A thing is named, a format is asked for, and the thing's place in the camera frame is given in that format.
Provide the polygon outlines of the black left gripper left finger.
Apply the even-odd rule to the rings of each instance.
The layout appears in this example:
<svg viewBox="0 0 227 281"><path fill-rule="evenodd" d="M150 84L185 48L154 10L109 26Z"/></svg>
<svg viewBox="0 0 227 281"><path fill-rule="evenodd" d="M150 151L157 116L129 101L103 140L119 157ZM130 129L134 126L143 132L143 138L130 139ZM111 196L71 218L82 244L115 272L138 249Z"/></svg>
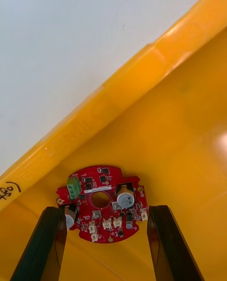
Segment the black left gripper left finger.
<svg viewBox="0 0 227 281"><path fill-rule="evenodd" d="M62 208L47 207L11 276L12 281L57 281L67 238Z"/></svg>

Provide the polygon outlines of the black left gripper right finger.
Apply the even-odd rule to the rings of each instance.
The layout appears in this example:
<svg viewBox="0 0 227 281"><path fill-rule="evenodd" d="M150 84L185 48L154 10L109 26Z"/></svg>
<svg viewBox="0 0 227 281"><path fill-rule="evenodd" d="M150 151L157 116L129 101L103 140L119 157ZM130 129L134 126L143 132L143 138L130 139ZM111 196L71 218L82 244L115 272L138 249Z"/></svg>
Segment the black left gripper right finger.
<svg viewBox="0 0 227 281"><path fill-rule="evenodd" d="M147 236L157 281L204 280L167 205L149 207Z"/></svg>

